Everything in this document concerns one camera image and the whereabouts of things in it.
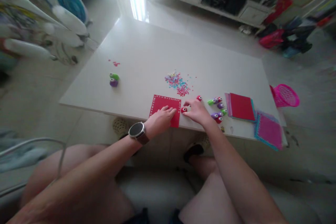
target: hand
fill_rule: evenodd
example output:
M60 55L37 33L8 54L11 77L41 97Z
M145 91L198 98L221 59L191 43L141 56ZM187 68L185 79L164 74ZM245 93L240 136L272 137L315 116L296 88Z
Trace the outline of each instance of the hand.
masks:
M165 106L151 115L144 123L147 137L152 139L156 135L165 132L170 127L170 121L175 113L176 108Z
M203 103L199 100L188 100L184 103L184 106L191 107L191 110L184 112L183 115L189 117L191 120L204 126L208 121L214 121L207 109L204 107Z

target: red paper with dotted border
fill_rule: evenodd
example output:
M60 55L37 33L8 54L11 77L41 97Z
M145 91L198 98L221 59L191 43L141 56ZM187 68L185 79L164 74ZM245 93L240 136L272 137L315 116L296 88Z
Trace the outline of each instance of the red paper with dotted border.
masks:
M181 100L171 98L171 97L166 97L166 96L159 96L159 95L154 95L153 97L153 102L152 106L150 108L150 114L154 114L157 112L159 109L162 109L164 106L169 106L173 107L176 109L176 113L174 114L173 118L171 119L171 127L173 128L178 128L180 124L180 109L181 109Z

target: shelf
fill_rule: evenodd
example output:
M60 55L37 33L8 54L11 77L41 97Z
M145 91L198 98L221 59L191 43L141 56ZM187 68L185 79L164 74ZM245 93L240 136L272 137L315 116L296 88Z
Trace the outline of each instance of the shelf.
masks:
M238 21L238 22L240 22L240 23L248 24L248 25L250 25L250 26L253 26L253 27L256 27L256 28L259 28L259 29L264 29L264 28L265 28L264 25L261 25L261 24L260 24L260 25L256 25L256 24L252 24L252 23L250 23L250 22L246 22L246 21L244 21L243 19L241 19L241 18L239 18L239 17L237 17L237 16L235 16L235 15L232 15L232 14L230 14L230 13L228 13L228 12L223 11L223 10L218 10L218 9L216 9L216 8L214 8L214 7L211 7L211 6L209 6L209 5L205 5L205 4L203 4L203 3L200 3L200 4L196 5L196 6L202 8L202 9L211 11L211 12L213 12L213 13L216 13L216 14L218 14L218 15L225 16L225 17L227 17L227 18L236 20L236 21Z
M239 17L237 17L237 16L235 16L235 15L232 15L232 14L230 14L230 13L228 13L228 12L223 11L223 10L218 10L218 9L216 9L216 8L213 8L213 7L209 6L209 5L205 5L205 4L203 4L203 3L199 3L199 4L198 4L198 3L189 2L189 1L186 1L186 0L181 0L181 1L182 1L182 2L186 2L186 3L188 3L188 4L191 4L191 5L194 5L194 6L197 6L197 7L199 7L199 8L202 8L202 9L205 9L205 10L208 10L208 11L211 11L211 12L216 13L216 14L218 14L218 15L225 16L225 17L227 17L227 18L236 20L236 21L238 21L238 22L240 22L240 23L244 23L244 24L247 24L247 25L250 25L250 26L259 28L259 29L264 29L264 28L265 28L265 26L263 26L263 25L256 25L256 24L252 24L252 23L246 22L246 21L240 19Z

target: shorts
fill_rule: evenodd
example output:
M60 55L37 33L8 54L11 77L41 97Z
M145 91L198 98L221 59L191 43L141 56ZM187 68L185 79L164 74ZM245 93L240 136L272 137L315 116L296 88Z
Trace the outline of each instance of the shorts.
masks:
M183 224L183 222L179 219L179 213L180 210L175 209L174 215L169 221L169 224ZM131 219L124 222L124 224L149 224L148 209L144 208L141 213L133 216Z

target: watch strap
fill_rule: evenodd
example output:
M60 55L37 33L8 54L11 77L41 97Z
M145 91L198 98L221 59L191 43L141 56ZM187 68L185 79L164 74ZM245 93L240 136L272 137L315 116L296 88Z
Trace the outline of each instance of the watch strap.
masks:
M141 134L140 136L138 136L138 137L136 138L136 140L137 140L139 143L141 143L142 145L145 145L146 143L149 142L149 139L148 139L148 137L146 136L145 133L143 133L143 134Z

